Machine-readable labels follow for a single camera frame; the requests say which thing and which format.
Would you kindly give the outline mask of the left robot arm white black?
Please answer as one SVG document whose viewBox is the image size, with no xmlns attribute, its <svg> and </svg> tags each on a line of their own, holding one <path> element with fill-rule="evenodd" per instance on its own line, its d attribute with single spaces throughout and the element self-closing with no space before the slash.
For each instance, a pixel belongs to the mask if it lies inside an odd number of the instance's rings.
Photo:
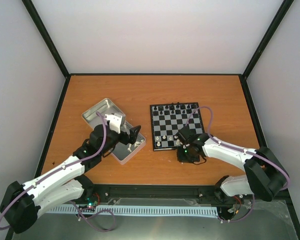
<svg viewBox="0 0 300 240">
<path fill-rule="evenodd" d="M 12 182 L 0 204 L 0 219 L 16 234 L 28 230 L 39 217 L 63 203 L 81 199 L 89 201 L 94 185 L 85 173 L 99 164 L 117 144 L 134 144 L 141 126 L 120 133 L 105 124 L 97 125 L 82 145 L 64 162 L 23 184 Z"/>
</svg>

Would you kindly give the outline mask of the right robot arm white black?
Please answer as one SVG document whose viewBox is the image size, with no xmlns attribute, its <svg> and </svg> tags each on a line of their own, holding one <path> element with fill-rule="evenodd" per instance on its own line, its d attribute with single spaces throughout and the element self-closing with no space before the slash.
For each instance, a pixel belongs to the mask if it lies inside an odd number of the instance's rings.
<svg viewBox="0 0 300 240">
<path fill-rule="evenodd" d="M 177 148 L 179 162 L 195 164 L 200 159 L 214 158 L 244 172 L 240 176 L 225 175 L 215 184 L 214 195 L 220 203 L 238 195 L 255 195 L 270 202 L 288 187 L 290 177 L 287 171 L 267 147 L 240 147 L 209 133 L 195 134 L 188 126 L 180 129 L 175 137 L 180 144 Z"/>
</svg>

